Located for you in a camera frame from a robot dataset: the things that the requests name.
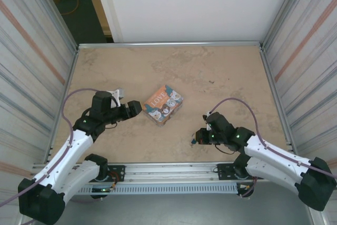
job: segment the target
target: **marble-patterned surface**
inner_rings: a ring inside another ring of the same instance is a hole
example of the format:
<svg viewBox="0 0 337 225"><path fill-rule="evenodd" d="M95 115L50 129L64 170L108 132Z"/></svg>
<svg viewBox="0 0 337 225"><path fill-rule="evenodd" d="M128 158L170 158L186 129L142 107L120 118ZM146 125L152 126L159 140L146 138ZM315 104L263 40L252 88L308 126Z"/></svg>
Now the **marble-patterned surface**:
<svg viewBox="0 0 337 225"><path fill-rule="evenodd" d="M256 113L264 139L285 149L285 139L273 97L255 46L246 47L153 47L82 49L70 91L84 87L125 90L126 103L146 101L168 84L184 96L182 108L162 127L145 113L106 130L81 157L90 153L109 162L232 161L214 146L194 145L191 135L204 127L202 115L229 96L245 100ZM65 114L75 122L90 107L93 92L75 94ZM225 102L219 112L234 126L255 130L248 109L239 102ZM53 153L68 137L62 120Z"/></svg>

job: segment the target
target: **box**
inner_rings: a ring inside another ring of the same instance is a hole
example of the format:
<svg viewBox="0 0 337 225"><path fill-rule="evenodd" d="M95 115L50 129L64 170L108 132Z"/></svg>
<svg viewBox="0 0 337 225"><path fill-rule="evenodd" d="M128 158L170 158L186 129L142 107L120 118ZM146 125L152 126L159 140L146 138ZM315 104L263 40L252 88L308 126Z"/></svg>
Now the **box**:
<svg viewBox="0 0 337 225"><path fill-rule="evenodd" d="M157 125L164 125L182 106L183 97L168 85L162 86L143 104L143 111Z"/></svg>

